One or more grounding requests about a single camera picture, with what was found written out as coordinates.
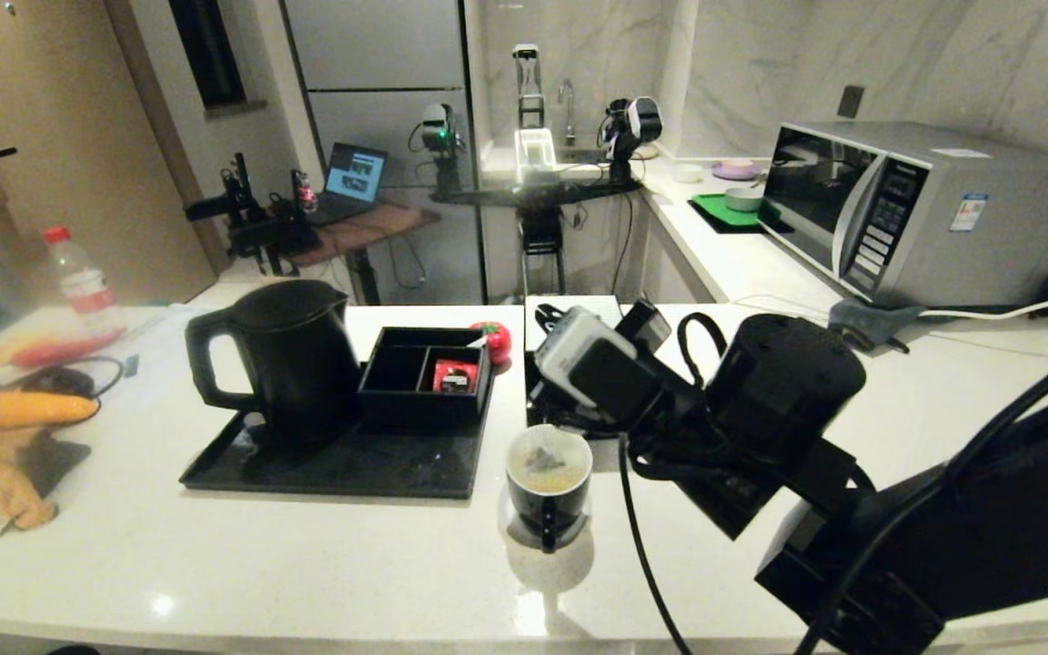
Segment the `kettle lid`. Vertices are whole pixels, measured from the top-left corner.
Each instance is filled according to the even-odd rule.
[[[346,293],[320,279],[292,279],[262,286],[238,300],[233,319],[248,330],[280,330],[307,322],[346,299]]]

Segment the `microwave control panel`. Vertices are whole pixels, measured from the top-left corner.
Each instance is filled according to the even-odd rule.
[[[876,290],[926,177],[926,170],[910,162],[886,162],[880,173],[879,192],[865,215],[865,228],[852,245],[847,274],[847,281],[863,293]]]

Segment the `plastic water bottle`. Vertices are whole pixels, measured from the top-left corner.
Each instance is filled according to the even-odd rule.
[[[83,320],[87,334],[99,336],[125,330],[124,314],[107,278],[87,253],[71,241],[71,232],[62,224],[43,232],[50,249],[51,268],[59,280],[59,290]]]

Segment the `black electric kettle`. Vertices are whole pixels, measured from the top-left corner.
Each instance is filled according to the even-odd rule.
[[[269,432],[286,442],[331,439],[354,425],[362,371],[346,335],[346,293],[316,279],[263,286],[228,309],[189,322],[192,381],[206,405],[261,411]],[[217,388],[209,344],[237,343],[252,394]]]

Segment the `laptop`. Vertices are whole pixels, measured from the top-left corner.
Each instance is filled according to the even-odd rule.
[[[337,223],[374,209],[384,168],[387,153],[381,150],[334,144],[329,152],[326,191],[318,195],[318,211],[308,213],[309,223]]]

